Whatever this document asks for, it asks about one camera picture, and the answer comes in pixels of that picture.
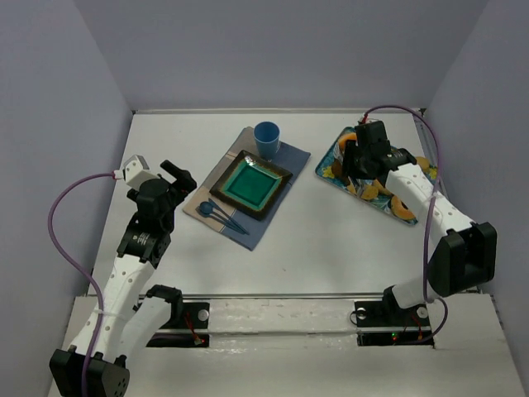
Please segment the dark brown croissant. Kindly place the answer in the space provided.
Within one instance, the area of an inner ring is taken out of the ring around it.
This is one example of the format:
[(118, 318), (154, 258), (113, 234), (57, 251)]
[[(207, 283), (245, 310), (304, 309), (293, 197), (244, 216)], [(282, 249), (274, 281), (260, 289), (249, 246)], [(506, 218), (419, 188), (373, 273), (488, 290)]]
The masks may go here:
[(334, 161), (333, 161), (333, 163), (331, 165), (331, 172), (338, 179), (345, 178), (345, 176), (343, 174), (342, 163), (338, 159), (334, 159)]

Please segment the metal tongs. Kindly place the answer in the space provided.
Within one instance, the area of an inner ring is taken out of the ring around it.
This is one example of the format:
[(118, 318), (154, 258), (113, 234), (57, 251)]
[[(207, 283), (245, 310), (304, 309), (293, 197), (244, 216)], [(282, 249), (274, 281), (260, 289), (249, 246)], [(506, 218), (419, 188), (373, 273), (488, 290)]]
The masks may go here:
[(364, 185), (361, 179), (355, 179), (349, 177), (350, 184), (348, 185), (348, 190), (351, 194), (356, 197), (360, 197), (363, 193)]

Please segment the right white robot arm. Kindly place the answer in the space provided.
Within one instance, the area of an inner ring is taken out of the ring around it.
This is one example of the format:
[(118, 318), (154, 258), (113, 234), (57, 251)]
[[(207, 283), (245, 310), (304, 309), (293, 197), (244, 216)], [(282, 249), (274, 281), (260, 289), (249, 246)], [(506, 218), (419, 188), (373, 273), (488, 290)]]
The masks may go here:
[(409, 151), (391, 147), (383, 122), (360, 124), (355, 134), (345, 143), (343, 173), (378, 180), (423, 223), (426, 246), (434, 249), (426, 256), (421, 275), (384, 291), (388, 309), (409, 309), (492, 280), (496, 229), (488, 222), (475, 222), (436, 191)]

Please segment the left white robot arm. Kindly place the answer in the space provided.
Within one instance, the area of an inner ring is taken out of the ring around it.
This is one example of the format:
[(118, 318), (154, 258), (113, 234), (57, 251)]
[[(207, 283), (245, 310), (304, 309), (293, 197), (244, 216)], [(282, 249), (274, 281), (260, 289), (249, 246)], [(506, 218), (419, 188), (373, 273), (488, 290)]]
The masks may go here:
[(175, 209), (197, 187), (188, 171), (169, 160), (160, 167), (172, 181), (151, 172), (140, 155), (110, 174), (126, 183), (126, 196), (136, 204), (136, 212), (118, 245), (105, 287), (94, 288), (97, 303), (83, 328), (67, 348), (50, 358), (50, 371), (63, 396), (123, 396), (132, 358), (171, 318), (181, 316), (179, 289), (155, 285), (140, 296), (169, 247)]

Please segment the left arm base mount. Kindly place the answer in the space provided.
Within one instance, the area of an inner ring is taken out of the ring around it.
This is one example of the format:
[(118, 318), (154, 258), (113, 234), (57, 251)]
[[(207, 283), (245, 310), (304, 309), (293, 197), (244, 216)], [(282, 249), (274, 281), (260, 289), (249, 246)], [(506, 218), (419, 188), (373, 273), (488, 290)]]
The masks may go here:
[(151, 287), (145, 294), (147, 298), (161, 299), (170, 305), (168, 320), (151, 337), (147, 347), (209, 347), (207, 328), (210, 303), (185, 301), (180, 289), (164, 285)]

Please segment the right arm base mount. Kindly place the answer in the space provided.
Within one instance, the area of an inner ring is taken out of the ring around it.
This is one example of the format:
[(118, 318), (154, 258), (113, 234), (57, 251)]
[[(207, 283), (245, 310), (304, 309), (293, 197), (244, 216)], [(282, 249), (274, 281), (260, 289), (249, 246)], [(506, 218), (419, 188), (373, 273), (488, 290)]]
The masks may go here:
[(403, 309), (393, 287), (386, 288), (380, 299), (355, 302), (349, 321), (358, 331), (360, 347), (435, 346), (424, 302)]

